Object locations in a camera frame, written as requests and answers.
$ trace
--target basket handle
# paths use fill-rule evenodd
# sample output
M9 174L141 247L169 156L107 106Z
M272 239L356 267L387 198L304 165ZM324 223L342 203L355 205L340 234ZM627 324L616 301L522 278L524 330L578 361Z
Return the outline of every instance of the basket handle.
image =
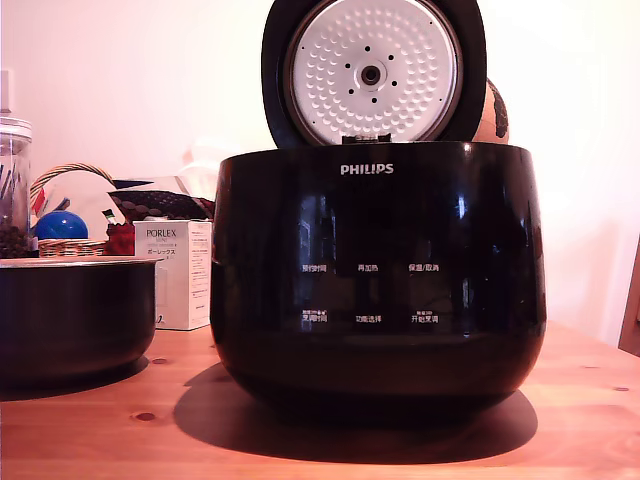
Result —
M69 163L67 165L60 165L59 167L52 168L51 170L43 173L40 177L38 177L38 179L35 182L33 182L33 185L31 185L31 191L30 191L31 209L33 209L36 199L38 198L38 195L40 195L40 192L42 191L46 183L49 180L57 177L58 175L61 175L67 172L95 173L96 175L100 175L102 178L107 180L111 185L114 185L113 178L111 178L111 175L109 175L107 172L105 172L101 168L94 167L93 165L88 165L86 163Z

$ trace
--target cooking pot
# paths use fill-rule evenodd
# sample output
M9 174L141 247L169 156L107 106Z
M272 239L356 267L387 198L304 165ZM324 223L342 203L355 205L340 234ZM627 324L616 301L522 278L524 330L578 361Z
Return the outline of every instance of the cooking pot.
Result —
M155 332L156 262L0 261L0 388L67 384L138 360Z

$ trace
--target rice cooker lid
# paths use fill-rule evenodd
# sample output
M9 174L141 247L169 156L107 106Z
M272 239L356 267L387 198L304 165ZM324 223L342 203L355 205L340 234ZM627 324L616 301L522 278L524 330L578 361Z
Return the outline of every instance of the rice cooker lid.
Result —
M276 0L263 101L279 147L470 141L486 88L474 0Z

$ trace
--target wicker basket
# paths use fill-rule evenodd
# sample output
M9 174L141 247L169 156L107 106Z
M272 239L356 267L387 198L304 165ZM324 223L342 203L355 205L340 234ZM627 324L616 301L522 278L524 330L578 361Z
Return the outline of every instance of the wicker basket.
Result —
M30 199L31 208L34 208L36 199L46 183L67 172L91 172L100 175L113 185L113 179L104 170L86 165L84 163L71 163L52 168L48 172L40 176L31 186ZM38 249L41 257L77 257L77 256L100 256L104 253L106 241L99 240L76 240L76 239L60 239L60 240L39 240Z

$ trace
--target blue ball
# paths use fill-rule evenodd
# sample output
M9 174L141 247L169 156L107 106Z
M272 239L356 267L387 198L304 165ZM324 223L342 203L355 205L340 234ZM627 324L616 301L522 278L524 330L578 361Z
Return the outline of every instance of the blue ball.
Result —
M89 238L84 220L75 213L66 211L47 213L36 224L34 233L39 240Z

